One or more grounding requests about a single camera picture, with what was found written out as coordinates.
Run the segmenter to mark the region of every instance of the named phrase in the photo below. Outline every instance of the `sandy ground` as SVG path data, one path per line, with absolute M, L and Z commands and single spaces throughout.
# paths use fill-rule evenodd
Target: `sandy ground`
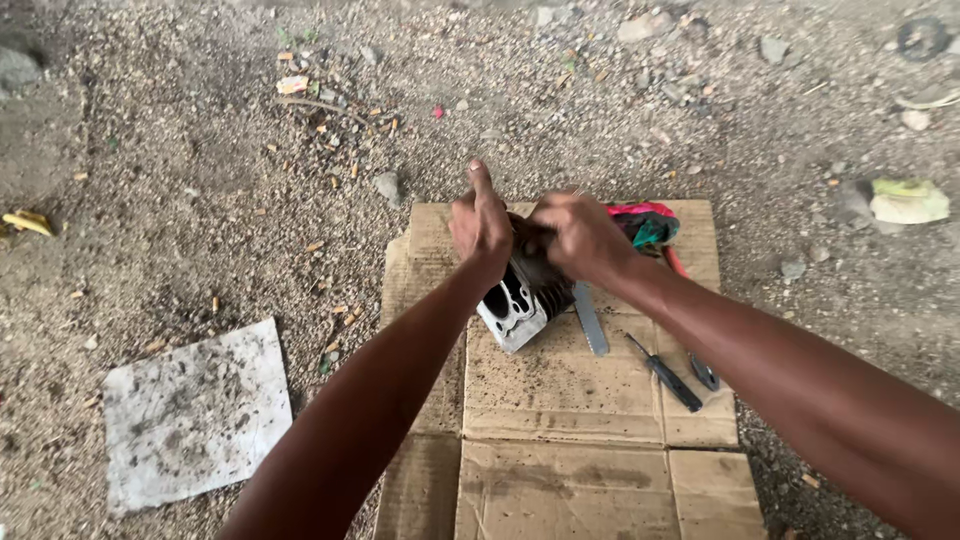
M 160 338 L 176 347 L 273 315 L 302 409 L 328 377 L 324 347 L 339 340 L 343 361 L 374 332 L 384 248 L 410 203 L 458 196 L 472 156 L 511 200 L 568 184 L 601 199 L 711 200 L 726 294 L 960 405 L 960 223 L 884 227 L 850 197 L 855 182 L 889 175 L 931 178 L 960 200 L 960 109 L 936 110 L 915 132 L 893 99 L 960 84 L 960 55 L 911 63 L 890 48 L 915 16 L 960 32 L 960 5 L 664 4 L 677 29 L 630 44 L 617 40 L 619 23 L 654 3 L 576 6 L 537 26 L 527 9 L 460 3 L 5 5 L 8 26 L 38 36 L 48 63 L 42 82 L 0 104 L 0 202 L 60 231 L 0 244 L 8 538 L 210 537 L 238 486 L 107 515 L 102 409 L 84 403 L 110 368 L 149 356 Z M 684 26 L 697 18 L 707 26 Z M 765 36 L 790 43 L 785 65 L 759 54 Z M 276 59 L 284 42 L 298 59 L 312 53 L 304 74 L 375 136 L 341 114 L 273 101 L 292 74 Z M 701 78 L 684 82 L 693 103 L 664 95 L 690 74 Z M 373 187 L 385 171 L 401 178 L 400 209 Z M 811 260 L 811 246 L 829 259 Z M 780 263 L 792 258 L 806 270 L 787 283 Z M 366 315 L 345 327 L 340 305 Z M 94 334 L 98 346 L 85 348 Z M 788 528 L 898 537 L 747 405 L 738 414 L 772 538 Z M 351 534 L 369 534 L 372 516 Z

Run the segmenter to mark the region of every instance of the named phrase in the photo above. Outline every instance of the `hacksaw blade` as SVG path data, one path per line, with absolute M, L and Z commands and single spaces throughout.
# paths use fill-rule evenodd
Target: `hacksaw blade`
M 610 351 L 610 345 L 603 334 L 603 329 L 600 328 L 600 321 L 597 319 L 597 312 L 593 308 L 593 300 L 590 298 L 590 291 L 585 282 L 577 282 L 573 286 L 573 300 L 590 350 L 597 356 L 605 355 Z

